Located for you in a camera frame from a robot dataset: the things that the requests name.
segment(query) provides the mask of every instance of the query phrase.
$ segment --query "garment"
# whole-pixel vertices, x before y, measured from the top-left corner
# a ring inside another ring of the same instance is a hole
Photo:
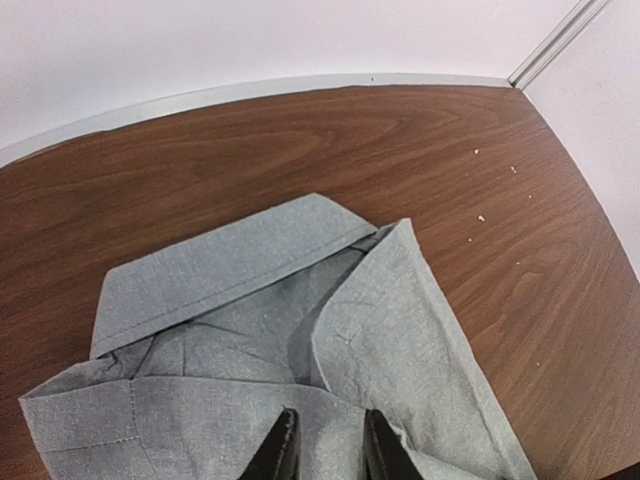
[[[20,401],[56,479],[236,479],[283,407],[301,478],[357,478],[367,408],[425,479],[535,478],[410,220],[320,195],[108,272],[90,359]]]

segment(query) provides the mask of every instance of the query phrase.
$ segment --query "brown wooden surface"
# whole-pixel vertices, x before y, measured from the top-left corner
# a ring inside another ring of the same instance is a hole
[[[541,478],[640,459],[640,288],[571,159],[518,91],[390,87],[193,111],[0,170],[0,476],[46,478],[16,399],[87,358],[109,268],[313,191],[413,219]]]

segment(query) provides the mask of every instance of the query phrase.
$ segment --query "black object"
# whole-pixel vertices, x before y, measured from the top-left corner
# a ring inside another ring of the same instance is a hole
[[[424,480],[379,410],[364,416],[362,480]],[[285,409],[239,480],[299,480],[300,420]]]

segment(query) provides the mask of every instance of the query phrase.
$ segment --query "wood grain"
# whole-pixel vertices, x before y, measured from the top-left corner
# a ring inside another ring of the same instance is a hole
[[[313,191],[412,218],[540,478],[640,459],[640,287],[559,141],[515,90],[381,87],[196,110],[0,170],[3,477],[46,478],[17,397],[87,358],[108,269]]]

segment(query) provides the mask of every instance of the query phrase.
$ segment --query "folded fabric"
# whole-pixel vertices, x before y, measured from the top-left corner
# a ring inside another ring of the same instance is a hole
[[[425,479],[535,474],[424,261],[309,195],[111,270],[90,359],[20,400],[54,479],[237,479],[283,408],[301,478],[358,478],[365,409]]]

